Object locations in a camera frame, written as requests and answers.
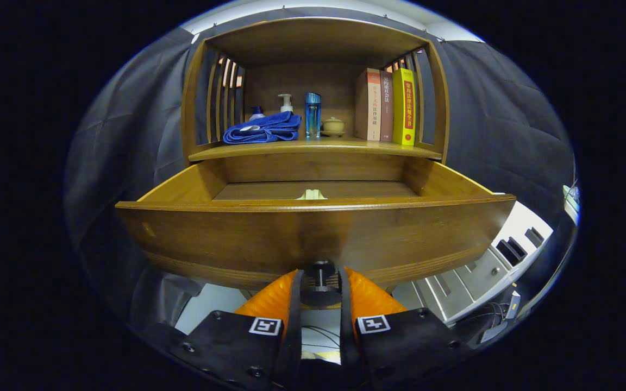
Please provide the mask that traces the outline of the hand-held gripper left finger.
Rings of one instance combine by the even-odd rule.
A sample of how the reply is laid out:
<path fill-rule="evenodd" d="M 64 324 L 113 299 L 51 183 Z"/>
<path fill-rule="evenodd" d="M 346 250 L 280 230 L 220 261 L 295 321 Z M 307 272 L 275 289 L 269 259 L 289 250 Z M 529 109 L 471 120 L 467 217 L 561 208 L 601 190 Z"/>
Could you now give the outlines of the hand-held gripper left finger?
<path fill-rule="evenodd" d="M 283 298 L 283 314 L 214 310 L 188 335 L 168 340 L 172 358 L 234 390 L 294 390 L 302 354 L 303 270 L 271 283 Z"/>

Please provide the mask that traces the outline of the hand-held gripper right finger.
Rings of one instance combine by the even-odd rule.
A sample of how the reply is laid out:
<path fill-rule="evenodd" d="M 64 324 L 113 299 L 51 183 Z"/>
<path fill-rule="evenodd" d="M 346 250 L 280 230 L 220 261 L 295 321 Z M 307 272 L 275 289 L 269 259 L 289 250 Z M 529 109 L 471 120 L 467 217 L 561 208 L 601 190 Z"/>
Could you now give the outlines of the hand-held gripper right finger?
<path fill-rule="evenodd" d="M 408 390 L 466 361 L 476 350 L 426 307 L 362 316 L 345 267 L 341 290 L 340 358 L 344 390 Z"/>

